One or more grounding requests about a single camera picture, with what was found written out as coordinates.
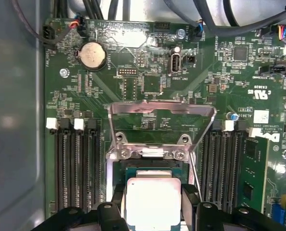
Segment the chip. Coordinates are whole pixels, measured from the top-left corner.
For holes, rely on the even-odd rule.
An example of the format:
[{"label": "chip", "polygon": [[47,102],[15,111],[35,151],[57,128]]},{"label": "chip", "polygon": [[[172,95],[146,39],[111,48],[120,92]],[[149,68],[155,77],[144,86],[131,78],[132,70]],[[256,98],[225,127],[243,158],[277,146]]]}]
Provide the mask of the chip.
[{"label": "chip", "polygon": [[215,101],[216,101],[216,97],[214,97],[214,96],[208,96],[207,97],[207,102],[214,103]]},{"label": "chip", "polygon": [[82,117],[93,118],[93,112],[82,112]]},{"label": "chip", "polygon": [[234,60],[247,61],[248,47],[234,47]]},{"label": "chip", "polygon": [[253,187],[249,185],[247,182],[244,182],[243,194],[249,200],[252,199]]},{"label": "chip", "polygon": [[246,154],[247,156],[256,159],[257,154],[257,144],[254,141],[247,140]]},{"label": "chip", "polygon": [[210,93],[217,93],[217,84],[209,84],[208,85],[208,91]]},{"label": "chip", "polygon": [[65,109],[64,113],[65,113],[65,116],[72,116],[72,110],[71,109]]}]

